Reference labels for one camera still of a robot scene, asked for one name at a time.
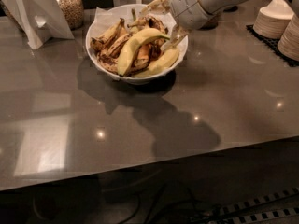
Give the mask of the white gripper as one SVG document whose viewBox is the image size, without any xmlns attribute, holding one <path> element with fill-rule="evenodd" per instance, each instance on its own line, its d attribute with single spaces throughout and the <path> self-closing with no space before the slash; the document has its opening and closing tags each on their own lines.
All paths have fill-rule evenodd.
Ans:
<svg viewBox="0 0 299 224">
<path fill-rule="evenodd" d="M 153 0 L 143 7 L 139 15 L 166 14 L 170 11 L 177 24 L 173 27 L 170 39 L 161 46 L 162 51 L 177 46 L 189 30 L 197 30 L 209 21 L 209 14 L 199 0 Z"/>
</svg>

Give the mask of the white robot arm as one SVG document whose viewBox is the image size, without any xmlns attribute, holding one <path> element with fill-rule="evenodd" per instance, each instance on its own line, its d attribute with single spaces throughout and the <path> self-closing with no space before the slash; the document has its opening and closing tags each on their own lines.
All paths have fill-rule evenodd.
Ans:
<svg viewBox="0 0 299 224">
<path fill-rule="evenodd" d="M 183 39 L 189 31 L 202 28 L 208 21 L 226 8 L 249 0 L 153 0 L 141 11 L 141 16 L 170 13 L 176 25 L 171 39 Z M 299 0 L 284 0 L 299 15 Z"/>
</svg>

